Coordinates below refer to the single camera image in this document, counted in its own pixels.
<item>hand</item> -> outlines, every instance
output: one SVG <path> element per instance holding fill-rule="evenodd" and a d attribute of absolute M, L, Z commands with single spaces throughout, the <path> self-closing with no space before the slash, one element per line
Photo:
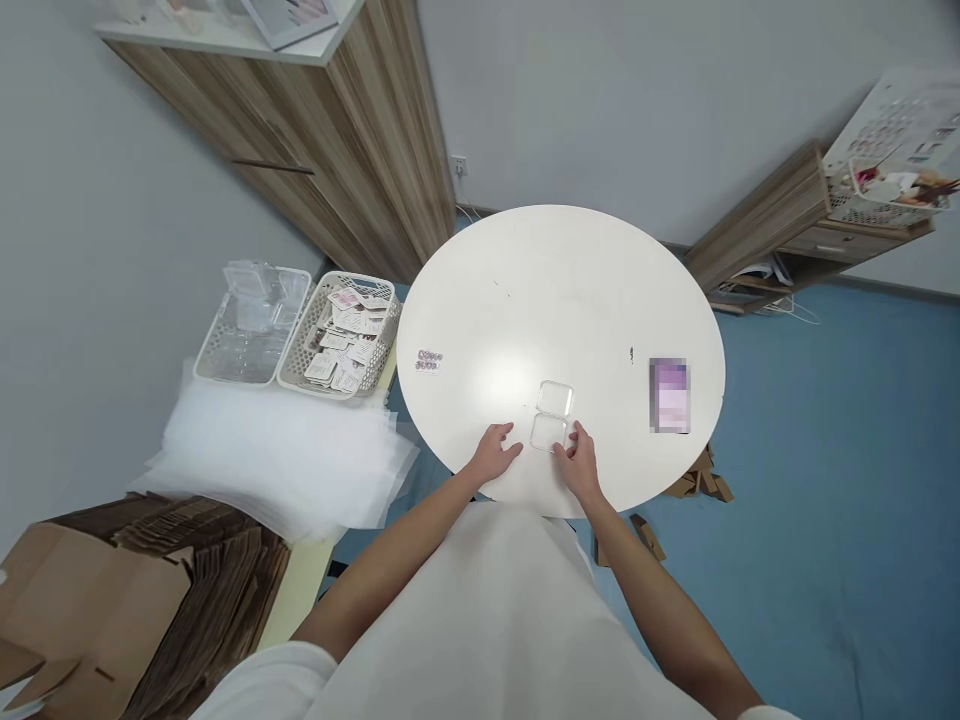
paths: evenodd
<path fill-rule="evenodd" d="M 500 445 L 507 439 L 507 433 L 511 430 L 513 430 L 513 423 L 488 427 L 480 438 L 477 451 L 461 471 L 475 481 L 478 488 L 503 475 L 514 458 L 523 450 L 523 443 L 514 443 L 506 450 Z"/>
<path fill-rule="evenodd" d="M 593 500 L 603 499 L 603 491 L 600 489 L 600 478 L 597 477 L 597 453 L 593 438 L 587 434 L 579 421 L 575 421 L 573 427 L 575 430 L 570 433 L 570 439 L 577 444 L 569 450 L 564 450 L 563 445 L 554 443 L 553 454 L 560 466 L 563 482 L 583 505 Z"/>

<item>power cord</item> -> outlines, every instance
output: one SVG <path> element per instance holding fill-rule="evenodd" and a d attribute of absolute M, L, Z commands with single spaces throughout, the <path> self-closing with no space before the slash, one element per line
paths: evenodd
<path fill-rule="evenodd" d="M 467 197 L 467 193 L 463 189 L 463 170 L 461 170 L 460 168 L 457 168 L 457 189 L 460 191 L 460 195 L 463 196 L 463 199 L 467 203 L 467 206 L 473 207 L 473 203 L 470 202 L 470 198 Z M 457 209 L 467 216 L 467 219 L 470 220 L 470 224 L 472 225 L 473 218 L 470 217 L 469 213 L 467 213 L 467 211 L 464 210 L 459 205 L 457 205 Z M 480 220 L 483 220 L 483 218 L 480 217 L 480 213 L 477 212 L 477 209 L 475 207 L 473 207 L 473 214 L 477 216 L 477 222 L 479 222 Z"/>
<path fill-rule="evenodd" d="M 801 317 L 797 313 L 797 310 L 802 310 L 807 314 L 807 317 Z M 766 317 L 777 317 L 778 315 L 791 315 L 795 317 L 800 322 L 805 322 L 807 325 L 822 325 L 820 317 L 810 308 L 806 308 L 796 300 L 793 299 L 793 295 L 787 295 L 782 297 L 779 300 L 770 303 L 769 305 L 764 306 L 762 310 L 758 310 L 757 315 L 764 315 Z"/>

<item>brown cardboard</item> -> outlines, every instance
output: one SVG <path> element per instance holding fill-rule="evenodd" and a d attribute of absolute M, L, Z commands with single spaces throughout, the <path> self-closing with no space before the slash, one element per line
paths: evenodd
<path fill-rule="evenodd" d="M 663 491 L 664 495 L 675 498 L 690 497 L 691 495 L 696 495 L 696 493 L 697 482 L 690 473 L 684 474 L 683 477 Z"/>
<path fill-rule="evenodd" d="M 0 687 L 20 679 L 15 646 L 47 662 L 23 698 L 62 683 L 42 717 L 119 718 L 190 587 L 184 567 L 53 522 L 27 528 L 2 567 Z"/>
<path fill-rule="evenodd" d="M 713 481 L 717 485 L 716 492 L 707 493 L 710 497 L 719 500 L 720 502 L 733 502 L 733 491 L 730 490 L 730 486 L 727 485 L 727 481 L 723 479 L 722 475 L 714 475 Z"/>
<path fill-rule="evenodd" d="M 610 567 L 610 561 L 607 560 L 607 556 L 603 552 L 603 548 L 600 547 L 600 541 L 597 540 L 597 536 L 593 536 L 593 561 L 597 563 L 598 567 Z"/>
<path fill-rule="evenodd" d="M 30 677 L 42 665 L 42 655 L 0 639 L 0 689 Z"/>
<path fill-rule="evenodd" d="M 66 660 L 54 660 L 48 662 L 39 669 L 33 680 L 17 693 L 17 696 L 11 700 L 6 710 L 16 710 L 27 703 L 39 700 L 49 692 L 53 692 L 67 681 L 73 671 L 80 664 L 80 658 L 67 658 Z"/>
<path fill-rule="evenodd" d="M 717 492 L 717 481 L 713 477 L 713 473 L 709 470 L 701 470 L 700 475 L 700 490 L 707 495 L 713 495 Z"/>
<path fill-rule="evenodd" d="M 206 498 L 134 494 L 32 525 L 3 561 L 0 687 L 33 675 L 9 707 L 186 718 L 256 647 L 288 558 Z"/>
<path fill-rule="evenodd" d="M 647 550 L 653 553 L 657 561 L 663 562 L 666 560 L 667 554 L 660 546 L 660 541 L 657 540 L 657 536 L 653 534 L 653 528 L 650 527 L 650 523 L 639 515 L 631 515 L 630 522 L 633 523 L 633 529 L 636 530 L 637 535 L 640 536 L 640 542 L 646 546 Z"/>
<path fill-rule="evenodd" d="M 693 465 L 690 466 L 691 471 L 697 470 L 711 470 L 713 469 L 713 458 L 710 457 L 710 446 L 705 447 L 700 455 L 694 460 Z"/>

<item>white basket with items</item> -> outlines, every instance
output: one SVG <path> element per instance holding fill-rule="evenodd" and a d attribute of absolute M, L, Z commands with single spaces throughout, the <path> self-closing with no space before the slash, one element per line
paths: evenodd
<path fill-rule="evenodd" d="M 938 183 L 950 181 L 935 170 L 916 167 L 885 167 L 870 161 L 851 159 L 847 167 L 830 180 L 831 220 L 873 225 L 909 227 L 950 209 L 947 194 L 934 195 Z M 934 195 L 929 204 L 912 196 Z"/>
<path fill-rule="evenodd" d="M 369 395 L 390 354 L 400 310 L 393 283 L 327 273 L 287 345 L 277 382 L 331 400 Z"/>
<path fill-rule="evenodd" d="M 267 387 L 310 295 L 310 273 L 236 260 L 223 269 L 228 292 L 193 366 L 206 380 Z"/>

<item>round white table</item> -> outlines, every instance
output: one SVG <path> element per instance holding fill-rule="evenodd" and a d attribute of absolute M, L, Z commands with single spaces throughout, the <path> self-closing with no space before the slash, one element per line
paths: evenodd
<path fill-rule="evenodd" d="M 420 350 L 443 354 L 439 374 L 417 372 Z M 689 434 L 652 432 L 651 358 L 686 358 Z M 451 471 L 490 423 L 516 423 L 504 447 L 523 452 L 482 492 L 549 517 L 583 510 L 553 454 L 529 442 L 543 380 L 573 387 L 571 429 L 593 435 L 619 511 L 689 469 L 723 404 L 723 343 L 693 277 L 647 233 L 577 207 L 508 210 L 450 239 L 410 289 L 397 359 L 410 415 Z"/>

